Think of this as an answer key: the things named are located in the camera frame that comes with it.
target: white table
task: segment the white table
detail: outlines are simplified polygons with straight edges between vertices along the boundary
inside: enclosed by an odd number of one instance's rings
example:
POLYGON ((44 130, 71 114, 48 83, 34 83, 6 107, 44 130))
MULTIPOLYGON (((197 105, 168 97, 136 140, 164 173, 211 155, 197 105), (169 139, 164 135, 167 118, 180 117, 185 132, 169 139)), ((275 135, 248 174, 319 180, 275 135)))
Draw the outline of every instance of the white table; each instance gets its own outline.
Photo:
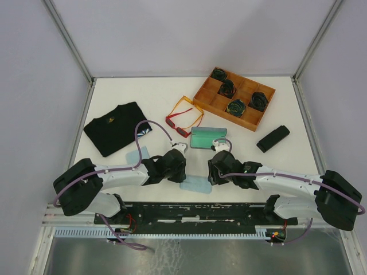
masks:
MULTIPOLYGON (((227 138, 233 143, 232 153, 241 162, 251 160, 279 170, 317 174, 290 77, 249 78, 276 89, 256 132, 207 111, 201 126, 227 128, 227 138), (280 125, 285 125, 290 135, 265 154, 262 153, 256 143, 280 125)), ((204 77, 99 78, 85 124, 105 115, 117 105, 136 101, 147 119, 162 124, 175 141, 189 144, 190 138, 185 139, 171 129, 165 123, 165 116, 183 95, 192 99, 204 81, 204 77)), ((140 146, 147 146, 150 156, 163 155, 170 149, 169 140, 157 126, 152 125, 152 128, 152 132, 139 139, 140 146)), ((126 153, 135 149, 135 143, 131 143, 104 158, 83 132, 75 162, 90 158, 94 164, 126 164, 126 153)), ((186 174, 207 177, 207 160, 213 156, 211 150, 189 148, 186 153, 186 174)), ((202 194, 181 190, 178 183, 168 180, 144 187, 113 188, 108 192, 119 194, 124 201, 150 202, 264 202, 270 195, 268 192, 244 190, 232 183, 213 186, 210 194, 202 194)))

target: folded black cloth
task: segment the folded black cloth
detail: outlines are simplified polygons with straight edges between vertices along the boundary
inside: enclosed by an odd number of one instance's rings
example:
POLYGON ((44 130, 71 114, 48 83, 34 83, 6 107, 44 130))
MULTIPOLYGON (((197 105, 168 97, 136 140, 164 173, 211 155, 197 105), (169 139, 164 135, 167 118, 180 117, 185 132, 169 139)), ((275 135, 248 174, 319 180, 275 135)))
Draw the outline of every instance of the folded black cloth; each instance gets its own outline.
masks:
MULTIPOLYGON (((118 105, 106 115, 93 119, 84 127, 84 132, 102 156, 109 156, 135 140, 135 127, 146 120, 136 102, 118 105)), ((148 122, 138 128, 138 137, 151 131, 148 122)))

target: wooden tray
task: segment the wooden tray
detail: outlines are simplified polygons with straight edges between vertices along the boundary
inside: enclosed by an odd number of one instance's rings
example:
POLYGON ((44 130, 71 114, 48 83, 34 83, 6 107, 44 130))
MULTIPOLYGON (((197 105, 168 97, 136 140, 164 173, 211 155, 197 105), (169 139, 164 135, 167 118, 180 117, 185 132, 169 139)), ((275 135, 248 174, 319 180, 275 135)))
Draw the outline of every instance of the wooden tray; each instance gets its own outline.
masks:
POLYGON ((236 93, 232 99, 219 95, 218 92, 222 82, 209 76, 194 96, 194 104, 208 112, 214 113, 217 116, 223 117, 224 119, 255 132, 261 118, 271 102, 275 89, 227 70, 224 71, 227 74, 226 79, 231 80, 236 87, 236 93), (254 92, 263 92, 269 101, 264 112, 260 112, 248 106, 254 92), (233 116, 225 111, 227 105, 236 99, 242 100, 246 105, 246 110, 241 117, 233 116))

